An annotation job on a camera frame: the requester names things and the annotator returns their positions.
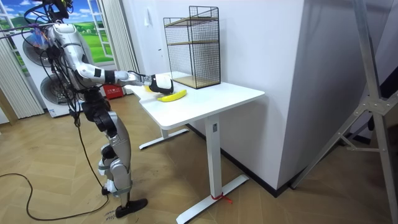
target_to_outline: label sticker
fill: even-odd
[[[57,115],[56,112],[55,112],[55,110],[53,110],[53,109],[49,110],[49,112],[50,112],[50,115],[51,115],[52,117],[54,117],[54,116]]]

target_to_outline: red tape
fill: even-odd
[[[213,200],[218,200],[218,199],[220,199],[220,198],[223,198],[223,199],[225,199],[228,203],[232,204],[232,200],[229,199],[227,196],[224,196],[224,192],[222,192],[221,195],[219,195],[219,196],[217,196],[217,197],[211,196],[211,198],[212,198]]]

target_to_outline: white desk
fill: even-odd
[[[160,126],[162,132],[161,138],[141,145],[140,149],[188,131],[183,129],[168,134],[167,130],[202,118],[205,119],[211,195],[179,215],[177,217],[178,224],[186,223],[215,203],[217,200],[214,200],[211,196],[216,198],[221,194],[226,195],[249,179],[243,174],[224,187],[221,184],[220,124],[218,114],[262,97],[264,95],[263,91],[229,83],[221,83],[196,90],[174,82],[175,92],[187,90],[187,95],[179,100],[164,103],[157,101],[160,96],[159,93],[147,92],[143,86],[125,86],[125,88],[131,89],[140,98],[140,104]]]

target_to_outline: humanoid robot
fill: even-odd
[[[49,22],[53,24],[40,29],[48,40],[48,48],[45,51],[49,61],[66,62],[53,65],[52,68],[54,72],[59,72],[60,68],[68,71],[67,80],[71,82],[74,91],[84,97],[85,102],[81,106],[87,120],[94,122],[109,140],[109,143],[101,148],[102,160],[98,167],[100,174],[108,178],[102,194],[112,193],[120,198],[121,205],[115,211],[116,217],[136,212],[147,205],[147,199],[129,199],[132,187],[129,134],[117,114],[111,111],[108,101],[102,97],[97,85],[147,85],[154,92],[168,94],[173,92],[172,80],[163,75],[147,76],[135,72],[109,71],[90,64],[90,50],[83,37],[73,24],[62,23],[62,19],[68,18],[67,8],[72,6],[72,2],[44,0],[41,5],[29,9],[26,15],[43,6],[56,6],[59,10],[54,12],[52,7],[49,7],[46,13],[49,15]]]

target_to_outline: metal wire rack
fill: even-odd
[[[203,88],[221,83],[218,8],[190,6],[187,18],[164,18],[173,81]]]

